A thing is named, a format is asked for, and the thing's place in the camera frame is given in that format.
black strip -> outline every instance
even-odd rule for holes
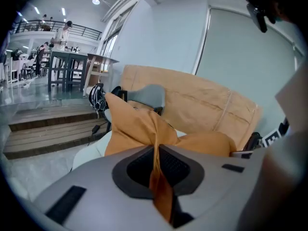
[[[242,173],[244,171],[244,167],[241,166],[236,166],[236,165],[232,165],[232,164],[224,164],[223,166],[221,166],[222,168],[231,170],[231,171],[235,171],[238,173]]]
[[[241,158],[249,159],[251,155],[252,155],[252,153],[244,153],[244,154],[241,155]]]
[[[173,195],[170,224],[177,229],[192,220],[194,218],[189,213],[182,211],[178,197]]]
[[[46,216],[51,220],[62,225],[75,205],[81,199],[86,189],[83,187],[72,186],[51,208]]]

black cable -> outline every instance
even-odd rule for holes
[[[108,122],[108,121],[104,122],[103,124],[100,124],[100,126],[102,126],[102,125],[106,124],[107,122]]]
[[[91,134],[91,137],[89,138],[89,143],[88,143],[87,146],[89,146],[89,144],[91,143],[91,138],[92,138],[92,136],[93,136],[93,133]]]
[[[108,121],[104,122],[103,124],[100,124],[99,127],[101,127],[102,125],[106,124]],[[92,132],[91,137],[89,138],[89,143],[87,146],[89,146],[89,144],[91,143],[91,138],[93,136],[94,132]]]

ceiling light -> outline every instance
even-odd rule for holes
[[[93,2],[95,5],[98,5],[98,4],[101,3],[99,0],[92,0],[92,2]]]
[[[37,7],[34,7],[34,9],[39,14],[39,10],[37,9]]]

window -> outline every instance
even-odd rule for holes
[[[121,28],[122,28],[125,20],[127,19],[128,15],[131,12],[133,7],[134,6],[127,9],[125,12],[123,12],[119,17],[117,17],[112,22],[112,24],[109,28],[107,37],[104,41],[101,55],[106,56],[106,57],[111,56],[112,50],[113,50],[115,42],[116,42],[116,38],[117,38],[119,32],[121,31]],[[103,64],[101,70],[107,71],[107,66]]]

white pillar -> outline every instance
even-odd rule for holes
[[[33,47],[34,39],[31,38],[28,44],[27,54],[30,55],[32,47]]]

